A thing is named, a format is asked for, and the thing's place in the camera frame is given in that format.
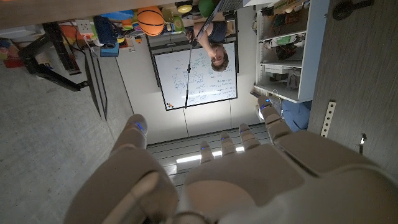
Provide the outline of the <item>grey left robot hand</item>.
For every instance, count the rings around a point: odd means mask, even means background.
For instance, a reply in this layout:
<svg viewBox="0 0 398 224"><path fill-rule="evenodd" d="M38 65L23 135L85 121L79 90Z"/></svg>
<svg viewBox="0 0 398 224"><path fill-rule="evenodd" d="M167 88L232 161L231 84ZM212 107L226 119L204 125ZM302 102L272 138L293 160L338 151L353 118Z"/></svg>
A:
<svg viewBox="0 0 398 224"><path fill-rule="evenodd" d="M201 143L200 164L178 192L146 149L148 127L131 116L109 157L70 204L65 223L396 223L397 181L347 147L293 132L258 99L270 143L239 127L244 152L221 134L222 156Z"/></svg>

